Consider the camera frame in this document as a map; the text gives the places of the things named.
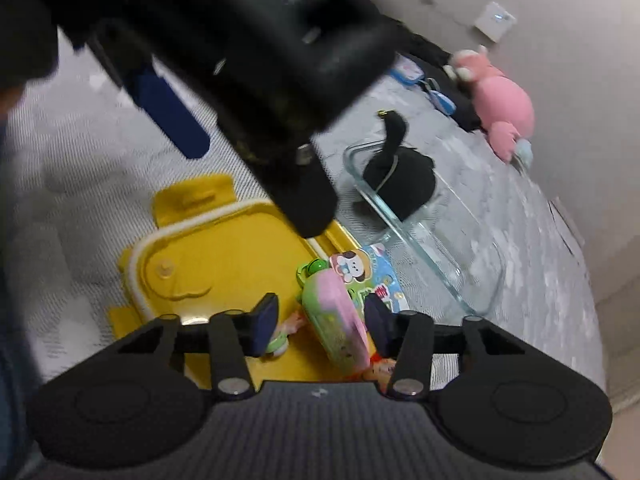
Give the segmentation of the small doll figure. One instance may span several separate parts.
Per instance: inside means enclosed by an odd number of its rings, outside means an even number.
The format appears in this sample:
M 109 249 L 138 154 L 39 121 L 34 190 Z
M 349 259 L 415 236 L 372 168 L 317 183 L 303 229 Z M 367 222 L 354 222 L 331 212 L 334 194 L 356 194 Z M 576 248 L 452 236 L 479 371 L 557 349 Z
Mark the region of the small doll figure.
M 282 323 L 280 323 L 266 348 L 265 355 L 267 358 L 277 359 L 288 350 L 290 345 L 290 337 L 295 335 L 301 328 L 306 325 L 306 318 L 299 309 L 295 310 Z

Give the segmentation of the blue toy mouse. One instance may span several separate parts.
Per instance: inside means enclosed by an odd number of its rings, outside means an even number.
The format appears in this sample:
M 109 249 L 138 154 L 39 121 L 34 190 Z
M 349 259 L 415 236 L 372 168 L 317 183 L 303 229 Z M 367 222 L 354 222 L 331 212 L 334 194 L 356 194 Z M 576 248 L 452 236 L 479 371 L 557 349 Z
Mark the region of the blue toy mouse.
M 450 117 L 457 111 L 454 101 L 440 91 L 439 84 L 435 79 L 426 78 L 424 80 L 424 90 L 436 110 L 439 110 L 445 116 Z

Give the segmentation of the yellow plastic container lid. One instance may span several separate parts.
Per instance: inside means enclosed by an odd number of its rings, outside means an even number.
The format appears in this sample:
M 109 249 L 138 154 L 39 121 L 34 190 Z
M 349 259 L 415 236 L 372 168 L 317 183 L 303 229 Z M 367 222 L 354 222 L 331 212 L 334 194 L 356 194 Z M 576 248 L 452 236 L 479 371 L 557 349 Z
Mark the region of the yellow plastic container lid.
M 360 248 L 338 222 L 319 236 L 300 237 L 270 200 L 237 200 L 226 174 L 195 178 L 157 192 L 156 229 L 122 253 L 119 270 L 128 304 L 108 316 L 117 338 L 154 318 L 201 325 L 220 312 L 249 311 L 267 292 L 279 299 L 278 325 L 299 303 L 296 270 Z M 282 356 L 246 359 L 254 385 L 265 380 L 340 382 L 306 319 Z

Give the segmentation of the black clothing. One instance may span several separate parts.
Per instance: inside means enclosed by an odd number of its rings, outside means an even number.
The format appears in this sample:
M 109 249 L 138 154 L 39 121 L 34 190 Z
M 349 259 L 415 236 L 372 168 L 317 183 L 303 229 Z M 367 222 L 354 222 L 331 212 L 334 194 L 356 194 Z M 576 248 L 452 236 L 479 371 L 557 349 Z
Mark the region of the black clothing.
M 415 62 L 423 70 L 425 79 L 435 81 L 439 92 L 454 103 L 456 111 L 452 119 L 467 132 L 479 129 L 480 118 L 472 104 L 471 93 L 453 81 L 444 70 L 450 53 L 413 32 L 404 22 L 389 16 L 384 18 L 394 29 L 399 53 Z

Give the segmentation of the grey patterned mattress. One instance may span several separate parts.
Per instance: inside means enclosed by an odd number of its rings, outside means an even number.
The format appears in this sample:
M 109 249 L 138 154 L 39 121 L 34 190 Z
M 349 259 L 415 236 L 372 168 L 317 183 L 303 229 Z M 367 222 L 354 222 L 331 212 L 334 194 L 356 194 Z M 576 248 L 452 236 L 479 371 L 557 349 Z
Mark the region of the grey patterned mattress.
M 212 139 L 184 158 L 118 90 L 93 56 L 60 44 L 56 74 L 28 88 L 1 128 L 1 255 L 10 297 L 26 326 L 36 367 L 53 378 L 113 339 L 107 311 L 124 302 L 117 261 L 154 228 L 153 194 L 223 172 L 241 200 L 262 188 L 189 91 L 180 98 Z M 540 188 L 495 158 L 478 133 L 461 130 L 416 89 L 382 78 L 318 137 L 322 162 L 343 195 L 338 220 L 369 243 L 380 225 L 343 166 L 345 148 L 382 136 L 379 110 L 408 120 L 409 144 L 434 159 L 446 206 L 431 213 L 469 267 L 473 290 L 500 254 L 504 283 L 491 321 L 596 382 L 602 341 L 582 251 Z

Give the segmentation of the clear glass container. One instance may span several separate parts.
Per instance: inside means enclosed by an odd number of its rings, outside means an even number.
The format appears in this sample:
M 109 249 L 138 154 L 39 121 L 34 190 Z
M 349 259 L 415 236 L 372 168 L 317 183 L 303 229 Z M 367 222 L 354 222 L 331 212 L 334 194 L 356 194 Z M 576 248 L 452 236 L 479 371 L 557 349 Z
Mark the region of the clear glass container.
M 491 232 L 439 174 L 433 197 L 408 219 L 398 220 L 363 179 L 364 168 L 381 148 L 380 141 L 373 141 L 344 151 L 338 189 L 345 226 L 363 245 L 384 245 L 410 309 L 445 324 L 468 315 L 488 318 L 506 274 Z

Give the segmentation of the blue white toy tablet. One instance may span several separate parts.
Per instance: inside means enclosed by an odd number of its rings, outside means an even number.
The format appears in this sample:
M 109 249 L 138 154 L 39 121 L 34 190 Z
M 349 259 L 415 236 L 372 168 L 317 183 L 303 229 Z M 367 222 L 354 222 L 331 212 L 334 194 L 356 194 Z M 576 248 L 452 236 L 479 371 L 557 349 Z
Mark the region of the blue white toy tablet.
M 424 79 L 424 71 L 411 58 L 398 54 L 390 68 L 390 76 L 405 86 L 415 86 Z

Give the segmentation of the cartoon sticker booklet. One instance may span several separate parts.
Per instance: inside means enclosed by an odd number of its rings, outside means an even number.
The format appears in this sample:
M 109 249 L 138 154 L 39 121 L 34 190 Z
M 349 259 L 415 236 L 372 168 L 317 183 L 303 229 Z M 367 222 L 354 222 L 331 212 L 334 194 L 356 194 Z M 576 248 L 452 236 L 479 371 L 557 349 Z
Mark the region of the cartoon sticker booklet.
M 393 313 L 408 310 L 407 297 L 383 244 L 372 244 L 335 254 L 329 258 L 333 271 L 341 277 L 360 318 L 364 318 L 364 300 L 379 296 Z

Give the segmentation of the pink plush toy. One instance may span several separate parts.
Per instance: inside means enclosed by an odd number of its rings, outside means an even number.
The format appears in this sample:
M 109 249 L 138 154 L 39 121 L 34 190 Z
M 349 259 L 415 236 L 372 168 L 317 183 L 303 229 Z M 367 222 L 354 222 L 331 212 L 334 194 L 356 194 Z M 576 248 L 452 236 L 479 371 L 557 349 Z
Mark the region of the pink plush toy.
M 461 50 L 444 67 L 449 78 L 471 92 L 472 104 L 491 149 L 507 164 L 518 144 L 535 130 L 535 111 L 528 93 L 493 66 L 488 50 Z

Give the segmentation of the paper sheets on bed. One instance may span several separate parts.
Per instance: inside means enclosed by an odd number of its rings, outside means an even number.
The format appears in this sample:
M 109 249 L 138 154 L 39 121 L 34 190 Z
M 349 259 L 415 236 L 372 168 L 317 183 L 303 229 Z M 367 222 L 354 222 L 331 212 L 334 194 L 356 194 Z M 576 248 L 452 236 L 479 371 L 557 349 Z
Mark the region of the paper sheets on bed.
M 579 231 L 577 223 L 570 215 L 559 196 L 554 196 L 549 200 L 549 208 L 561 236 L 567 243 L 572 242 L 579 247 L 585 246 L 585 237 Z

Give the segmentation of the white wall device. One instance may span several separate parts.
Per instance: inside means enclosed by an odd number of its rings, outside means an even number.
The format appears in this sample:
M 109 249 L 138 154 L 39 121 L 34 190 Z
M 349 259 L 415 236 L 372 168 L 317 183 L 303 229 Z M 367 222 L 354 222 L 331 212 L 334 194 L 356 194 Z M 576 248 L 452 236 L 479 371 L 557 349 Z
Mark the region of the white wall device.
M 514 15 L 499 3 L 491 1 L 480 12 L 473 26 L 494 44 L 498 44 L 507 32 L 518 24 Z

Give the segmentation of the green pink pencil case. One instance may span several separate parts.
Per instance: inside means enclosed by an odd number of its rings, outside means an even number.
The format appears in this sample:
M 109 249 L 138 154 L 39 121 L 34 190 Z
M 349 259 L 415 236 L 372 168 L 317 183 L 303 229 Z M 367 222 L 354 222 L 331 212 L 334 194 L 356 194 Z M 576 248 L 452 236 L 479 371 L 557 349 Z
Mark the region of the green pink pencil case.
M 370 366 L 369 336 L 341 277 L 326 260 L 314 259 L 296 270 L 299 303 L 332 364 L 344 375 Z

